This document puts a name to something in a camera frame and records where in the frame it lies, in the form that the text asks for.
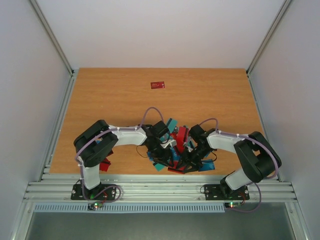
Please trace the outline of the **lone red card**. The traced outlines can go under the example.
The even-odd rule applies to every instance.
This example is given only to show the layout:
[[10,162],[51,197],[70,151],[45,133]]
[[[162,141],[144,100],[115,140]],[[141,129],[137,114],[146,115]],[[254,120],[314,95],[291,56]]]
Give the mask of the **lone red card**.
[[152,90],[154,89],[164,89],[165,88],[165,82],[164,81],[156,81],[150,83],[150,88]]

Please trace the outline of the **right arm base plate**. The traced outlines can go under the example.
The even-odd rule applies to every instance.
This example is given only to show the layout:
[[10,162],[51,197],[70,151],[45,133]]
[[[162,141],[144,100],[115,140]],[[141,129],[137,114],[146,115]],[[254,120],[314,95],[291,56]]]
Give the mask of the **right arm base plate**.
[[246,185],[232,190],[223,188],[220,184],[205,184],[203,185],[203,192],[207,201],[240,201],[249,200],[249,190]]

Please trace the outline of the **large red card left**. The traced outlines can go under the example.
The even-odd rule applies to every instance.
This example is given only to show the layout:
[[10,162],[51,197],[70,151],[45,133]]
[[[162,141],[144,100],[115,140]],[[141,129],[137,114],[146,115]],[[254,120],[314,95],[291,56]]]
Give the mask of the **large red card left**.
[[99,164],[99,170],[103,172],[107,172],[109,167],[111,165],[111,162],[105,158],[100,164]]

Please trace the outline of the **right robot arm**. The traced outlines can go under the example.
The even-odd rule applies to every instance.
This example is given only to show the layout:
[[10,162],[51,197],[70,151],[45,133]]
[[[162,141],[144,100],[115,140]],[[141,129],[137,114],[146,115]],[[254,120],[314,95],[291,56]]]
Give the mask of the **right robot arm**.
[[251,134],[223,132],[215,128],[205,131],[199,124],[193,126],[189,136],[196,147],[185,149],[179,165],[184,172],[195,172],[203,166],[202,160],[214,150],[224,150],[237,155],[241,168],[220,180],[219,188],[224,198],[234,197],[239,189],[250,183],[259,183],[276,176],[282,165],[280,157],[259,131]]

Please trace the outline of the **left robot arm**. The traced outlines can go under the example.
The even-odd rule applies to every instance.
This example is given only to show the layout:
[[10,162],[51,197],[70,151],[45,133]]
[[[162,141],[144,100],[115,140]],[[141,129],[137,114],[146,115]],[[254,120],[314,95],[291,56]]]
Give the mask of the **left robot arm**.
[[89,199],[96,199],[101,193],[100,163],[118,146],[145,146],[153,161],[164,166],[173,166],[171,149],[177,145],[176,140],[168,138],[169,129],[163,121],[154,125],[139,124],[118,127],[108,125],[105,120],[98,120],[73,142],[75,160],[80,166],[83,182],[83,194]]

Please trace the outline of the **red stripe card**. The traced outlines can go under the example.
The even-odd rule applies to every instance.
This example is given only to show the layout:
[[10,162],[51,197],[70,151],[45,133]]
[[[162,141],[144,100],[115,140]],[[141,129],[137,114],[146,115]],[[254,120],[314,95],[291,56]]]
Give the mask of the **red stripe card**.
[[176,135],[176,143],[177,143],[176,148],[177,148],[177,150],[178,150],[178,152],[180,154],[185,149],[184,144],[187,141],[188,132],[189,132],[189,129],[187,127],[184,127],[184,126],[180,126],[179,129],[178,129],[178,132],[177,132],[177,135]]
[[167,170],[173,173],[184,174],[185,167],[185,165],[179,165],[179,161],[175,160],[173,166],[169,166]]

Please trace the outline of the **blue stripe card right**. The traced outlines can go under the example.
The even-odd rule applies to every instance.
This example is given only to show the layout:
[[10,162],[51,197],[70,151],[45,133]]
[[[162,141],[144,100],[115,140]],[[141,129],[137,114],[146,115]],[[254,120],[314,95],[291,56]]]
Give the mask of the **blue stripe card right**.
[[199,168],[199,172],[212,171],[215,170],[214,161],[212,159],[207,159],[202,161],[202,166]]

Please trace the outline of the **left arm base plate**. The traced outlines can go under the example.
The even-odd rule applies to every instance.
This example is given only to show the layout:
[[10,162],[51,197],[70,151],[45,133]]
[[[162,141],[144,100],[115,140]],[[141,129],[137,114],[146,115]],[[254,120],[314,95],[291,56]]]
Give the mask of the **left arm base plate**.
[[70,199],[74,201],[114,201],[118,193],[119,190],[115,185],[101,183],[92,189],[87,189],[79,183],[73,185]]

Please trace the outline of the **aluminium rail frame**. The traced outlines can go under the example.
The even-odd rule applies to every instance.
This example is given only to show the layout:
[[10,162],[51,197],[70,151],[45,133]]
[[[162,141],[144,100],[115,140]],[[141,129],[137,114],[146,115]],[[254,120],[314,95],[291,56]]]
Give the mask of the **aluminium rail frame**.
[[[69,202],[77,174],[43,174],[40,181],[29,182],[23,196],[28,202]],[[204,202],[202,186],[217,184],[220,175],[154,175],[154,174],[102,174],[104,184],[121,187],[120,203],[195,203]],[[248,186],[249,203],[287,203],[297,201],[290,182],[278,179],[261,181]]]

